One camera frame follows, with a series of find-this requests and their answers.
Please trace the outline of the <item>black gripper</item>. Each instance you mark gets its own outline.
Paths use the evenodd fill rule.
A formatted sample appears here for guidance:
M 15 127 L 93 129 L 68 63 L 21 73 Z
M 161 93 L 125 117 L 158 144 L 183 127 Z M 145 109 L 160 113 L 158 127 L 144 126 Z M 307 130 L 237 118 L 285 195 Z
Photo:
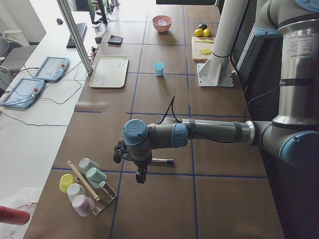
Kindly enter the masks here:
M 152 151 L 149 149 L 142 155 L 133 155 L 127 148 L 125 142 L 122 140 L 119 141 L 114 147 L 113 160 L 115 163 L 119 164 L 122 159 L 131 161 L 138 167 L 138 172 L 136 173 L 136 181 L 138 183 L 145 183 L 148 165 L 152 161 Z

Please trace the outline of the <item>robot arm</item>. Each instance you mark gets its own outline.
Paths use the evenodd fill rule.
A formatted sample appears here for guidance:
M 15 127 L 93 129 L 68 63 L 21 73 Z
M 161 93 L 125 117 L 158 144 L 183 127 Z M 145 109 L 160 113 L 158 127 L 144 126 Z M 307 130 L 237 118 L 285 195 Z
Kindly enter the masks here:
M 213 121 L 162 117 L 146 124 L 132 119 L 123 127 L 123 139 L 113 160 L 132 161 L 136 180 L 146 181 L 152 150 L 178 148 L 190 139 L 221 143 L 245 142 L 260 147 L 293 166 L 319 160 L 318 122 L 313 112 L 319 68 L 319 3 L 316 0 L 260 0 L 257 2 L 256 36 L 282 36 L 279 111 L 271 121 Z

